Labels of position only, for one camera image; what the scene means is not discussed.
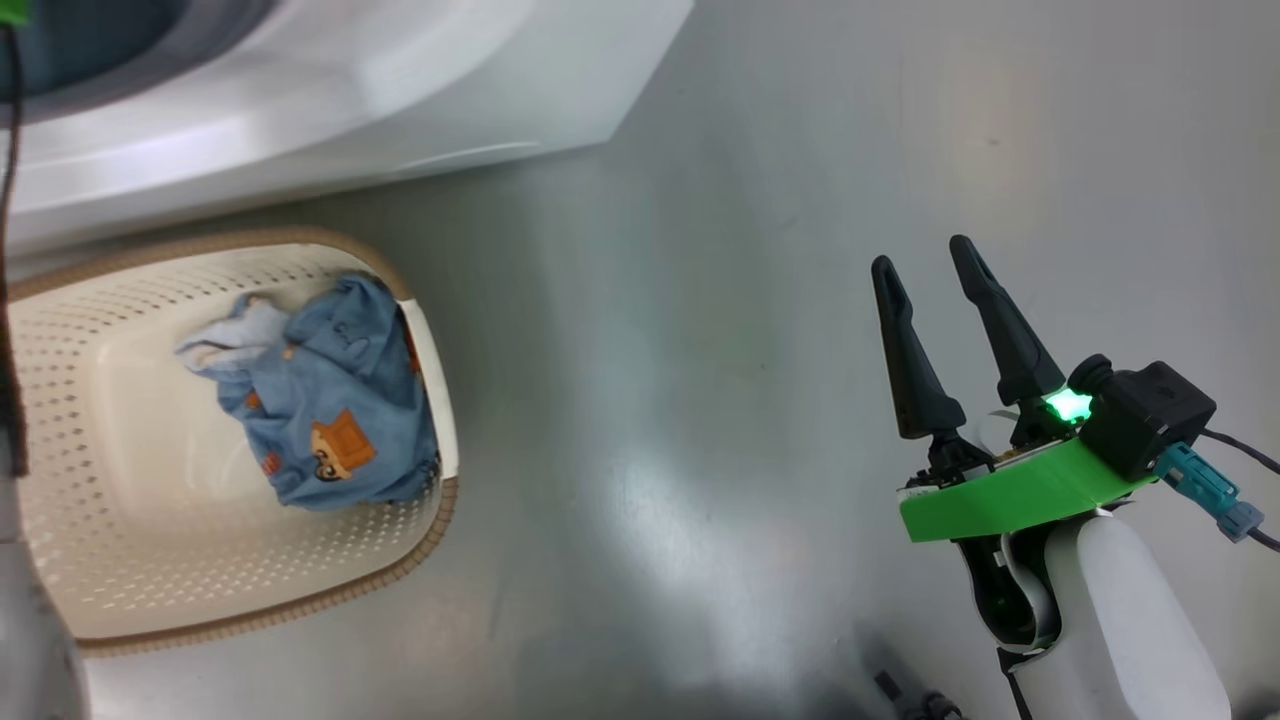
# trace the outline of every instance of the blue connector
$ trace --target blue connector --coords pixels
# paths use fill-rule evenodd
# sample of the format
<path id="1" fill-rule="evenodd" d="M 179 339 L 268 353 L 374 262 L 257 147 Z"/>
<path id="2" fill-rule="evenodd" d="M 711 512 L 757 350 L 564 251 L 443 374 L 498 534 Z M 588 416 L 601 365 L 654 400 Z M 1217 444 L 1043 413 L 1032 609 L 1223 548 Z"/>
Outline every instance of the blue connector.
<path id="1" fill-rule="evenodd" d="M 1185 442 L 1169 447 L 1153 470 L 1156 477 L 1169 483 L 1178 495 L 1192 498 L 1217 521 L 1217 529 L 1240 542 L 1249 530 L 1262 524 L 1262 511 L 1236 496 L 1240 488 L 1222 477 Z"/>

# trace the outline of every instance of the laundry basket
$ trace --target laundry basket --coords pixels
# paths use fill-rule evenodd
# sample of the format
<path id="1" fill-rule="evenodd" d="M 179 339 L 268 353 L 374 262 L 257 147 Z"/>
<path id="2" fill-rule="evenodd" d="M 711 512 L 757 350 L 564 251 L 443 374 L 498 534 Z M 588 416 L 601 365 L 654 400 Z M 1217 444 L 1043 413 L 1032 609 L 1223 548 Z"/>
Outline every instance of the laundry basket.
<path id="1" fill-rule="evenodd" d="M 296 310 L 352 272 L 380 278 L 399 304 L 442 480 L 412 502 L 284 507 L 215 384 L 173 348 L 242 293 Z M 31 459 L 23 521 L 87 655 L 307 615 L 403 578 L 443 538 L 458 468 L 448 388 L 421 309 L 369 247 L 312 228 L 225 234 L 19 283 L 10 301 Z"/>

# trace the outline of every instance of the green 3d-printed bracket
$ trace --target green 3d-printed bracket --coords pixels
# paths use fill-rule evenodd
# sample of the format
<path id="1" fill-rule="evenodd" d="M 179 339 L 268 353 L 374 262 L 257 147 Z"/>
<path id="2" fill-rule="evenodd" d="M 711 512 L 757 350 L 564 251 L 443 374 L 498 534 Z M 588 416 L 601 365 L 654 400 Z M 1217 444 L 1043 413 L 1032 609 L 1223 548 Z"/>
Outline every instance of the green 3d-printed bracket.
<path id="1" fill-rule="evenodd" d="M 1088 512 L 1155 482 L 1124 480 L 1079 439 L 995 473 L 904 500 L 911 542 L 998 536 Z"/>
<path id="2" fill-rule="evenodd" d="M 29 0 L 0 0 L 0 23 L 24 26 L 31 17 Z"/>

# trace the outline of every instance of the black wire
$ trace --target black wire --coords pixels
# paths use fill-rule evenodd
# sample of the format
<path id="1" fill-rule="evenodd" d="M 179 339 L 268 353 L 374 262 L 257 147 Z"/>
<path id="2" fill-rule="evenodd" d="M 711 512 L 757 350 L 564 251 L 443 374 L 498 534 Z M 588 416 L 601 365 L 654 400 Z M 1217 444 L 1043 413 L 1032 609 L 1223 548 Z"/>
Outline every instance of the black wire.
<path id="1" fill-rule="evenodd" d="M 18 33 L 13 26 L 3 26 L 4 44 L 13 76 L 13 110 L 9 114 L 9 158 L 0 184 L 0 420 L 9 439 L 13 477 L 27 474 L 27 442 L 18 397 L 18 373 L 13 361 L 13 336 L 9 333 L 9 288 L 5 282 L 4 250 L 9 240 L 9 206 L 13 204 L 13 186 L 18 170 L 18 147 L 22 140 L 23 85 L 22 54 L 18 51 Z"/>
<path id="2" fill-rule="evenodd" d="M 1252 457 L 1252 459 L 1257 460 L 1258 462 L 1261 462 L 1262 466 L 1266 468 L 1267 470 L 1271 470 L 1272 473 L 1280 475 L 1280 462 L 1276 462 L 1275 460 L 1272 460 L 1271 457 L 1268 457 L 1263 452 L 1253 450 L 1252 447 L 1249 447 L 1248 445 L 1245 445 L 1245 443 L 1235 439 L 1234 437 L 1231 437 L 1229 434 L 1225 434 L 1225 433 L 1216 433 L 1216 432 L 1210 430 L 1210 429 L 1206 429 L 1201 434 L 1204 436 L 1204 437 L 1207 437 L 1207 438 L 1210 438 L 1210 439 L 1216 439 L 1217 442 L 1221 442 L 1224 445 L 1230 445 L 1231 447 L 1239 450 L 1240 452 L 1243 452 L 1243 454 L 1248 455 L 1249 457 Z"/>
<path id="3" fill-rule="evenodd" d="M 1262 466 L 1266 468 L 1267 470 L 1271 470 L 1272 473 L 1280 475 L 1280 462 L 1276 462 L 1275 460 L 1272 460 L 1271 457 L 1268 457 L 1265 452 L 1254 450 L 1254 448 L 1249 447 L 1248 445 L 1245 445 L 1245 443 L 1235 439 L 1234 437 L 1231 437 L 1231 436 L 1229 436 L 1226 433 L 1216 433 L 1213 430 L 1204 429 L 1201 434 L 1204 436 L 1204 437 L 1207 437 L 1207 438 L 1210 438 L 1210 439 L 1216 439 L 1217 442 L 1221 442 L 1222 445 L 1229 445 L 1229 446 L 1239 450 L 1240 452 L 1243 452 L 1243 454 L 1248 455 L 1249 457 L 1252 457 L 1252 459 L 1257 460 L 1258 462 L 1261 462 Z M 1261 543 L 1262 547 L 1265 547 L 1267 550 L 1274 550 L 1276 552 L 1280 552 L 1280 541 L 1277 541 L 1274 537 L 1263 533 L 1261 529 L 1253 528 L 1252 530 L 1249 530 L 1249 537 L 1253 538 L 1253 539 L 1256 539 L 1256 541 L 1258 541 L 1258 543 Z"/>
<path id="4" fill-rule="evenodd" d="M 1280 552 L 1280 541 L 1263 533 L 1262 530 L 1253 528 L 1249 530 L 1249 537 L 1262 543 L 1262 547 Z"/>

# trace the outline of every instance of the green led light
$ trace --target green led light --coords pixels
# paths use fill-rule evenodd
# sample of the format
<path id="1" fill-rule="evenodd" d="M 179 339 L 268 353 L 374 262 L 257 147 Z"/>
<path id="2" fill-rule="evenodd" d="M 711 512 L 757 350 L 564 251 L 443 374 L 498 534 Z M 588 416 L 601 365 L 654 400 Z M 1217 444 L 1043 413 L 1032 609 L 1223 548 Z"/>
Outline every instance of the green led light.
<path id="1" fill-rule="evenodd" d="M 1089 404 L 1093 402 L 1093 396 L 1075 395 L 1071 388 L 1064 387 L 1046 397 L 1044 402 L 1048 402 L 1059 418 L 1074 425 L 1089 419 Z"/>

